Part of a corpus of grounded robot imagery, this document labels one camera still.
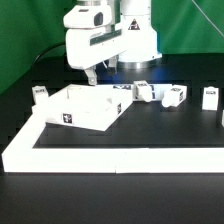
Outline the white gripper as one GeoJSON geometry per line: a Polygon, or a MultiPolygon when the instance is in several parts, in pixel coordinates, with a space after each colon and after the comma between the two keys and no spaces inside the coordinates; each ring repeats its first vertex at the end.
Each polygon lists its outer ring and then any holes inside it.
{"type": "Polygon", "coordinates": [[[107,74],[113,76],[117,73],[116,55],[127,50],[120,25],[116,25],[111,31],[108,31],[106,26],[68,29],[65,40],[68,64],[73,69],[84,70],[88,83],[92,86],[97,84],[97,74],[92,66],[110,58],[107,74]]]}

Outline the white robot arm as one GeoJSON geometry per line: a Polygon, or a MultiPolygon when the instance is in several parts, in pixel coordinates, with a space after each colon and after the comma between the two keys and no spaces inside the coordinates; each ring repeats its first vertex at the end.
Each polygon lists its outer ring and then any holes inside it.
{"type": "Polygon", "coordinates": [[[151,24],[152,0],[77,0],[63,18],[67,61],[97,83],[96,65],[146,68],[162,57],[151,24]]]}

